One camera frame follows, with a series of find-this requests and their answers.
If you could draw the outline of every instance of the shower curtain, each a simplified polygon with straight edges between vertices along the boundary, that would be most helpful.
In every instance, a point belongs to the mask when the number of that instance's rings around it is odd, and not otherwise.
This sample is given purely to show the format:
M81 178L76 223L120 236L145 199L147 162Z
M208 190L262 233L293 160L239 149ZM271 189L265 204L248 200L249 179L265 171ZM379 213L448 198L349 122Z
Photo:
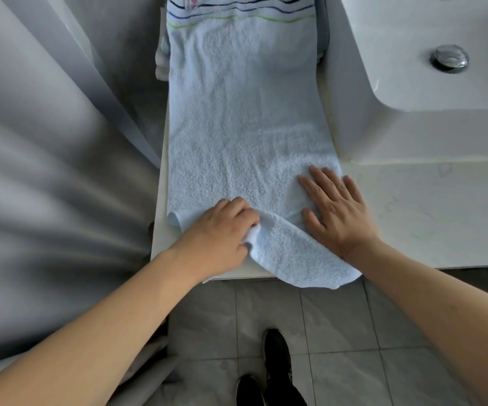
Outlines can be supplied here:
M157 181L0 0L0 359L148 261Z

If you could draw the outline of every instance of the floor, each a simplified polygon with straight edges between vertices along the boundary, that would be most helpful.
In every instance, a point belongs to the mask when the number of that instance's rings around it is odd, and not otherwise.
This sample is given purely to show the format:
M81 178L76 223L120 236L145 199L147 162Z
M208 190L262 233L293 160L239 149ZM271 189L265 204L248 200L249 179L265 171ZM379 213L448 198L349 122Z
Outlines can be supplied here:
M486 274L458 275L488 289ZM170 404L234 405L238 377L248 372L264 388L261 341L270 327L288 342L294 384L308 405L476 404L417 327L363 279L335 291L279 280L195 287L169 319L169 353L183 359L175 376L184 384ZM168 403L165 386L149 406Z

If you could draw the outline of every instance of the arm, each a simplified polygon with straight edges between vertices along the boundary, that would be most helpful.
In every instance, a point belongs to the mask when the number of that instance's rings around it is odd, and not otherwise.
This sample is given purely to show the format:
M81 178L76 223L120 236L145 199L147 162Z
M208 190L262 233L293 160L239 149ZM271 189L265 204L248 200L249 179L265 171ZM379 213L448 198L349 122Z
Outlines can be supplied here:
M306 209L310 234L383 290L488 405L488 293L420 264L386 245L356 185L311 167L299 181L322 220Z
M259 221L221 200L123 286L0 373L0 405L104 405L146 341L186 293L240 266Z

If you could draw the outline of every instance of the light blue towel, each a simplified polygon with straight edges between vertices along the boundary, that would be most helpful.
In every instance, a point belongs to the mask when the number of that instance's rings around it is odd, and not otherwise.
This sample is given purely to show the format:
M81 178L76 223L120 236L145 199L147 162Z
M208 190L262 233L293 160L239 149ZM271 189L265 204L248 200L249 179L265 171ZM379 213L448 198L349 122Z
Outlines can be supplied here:
M315 81L314 0L170 0L169 199L186 229L222 197L261 224L250 256L290 284L338 288L360 276L305 232L308 166L341 174Z

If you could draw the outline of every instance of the foot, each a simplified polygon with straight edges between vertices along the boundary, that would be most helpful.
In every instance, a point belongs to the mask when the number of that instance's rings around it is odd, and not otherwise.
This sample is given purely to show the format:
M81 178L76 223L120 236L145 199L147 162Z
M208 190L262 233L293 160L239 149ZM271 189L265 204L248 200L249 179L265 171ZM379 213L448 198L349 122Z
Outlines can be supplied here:
M266 406L259 383L252 375L240 378L236 387L236 406Z
M268 386L272 381L289 380L293 383L289 347L278 329L268 329L263 337L264 365L267 368Z

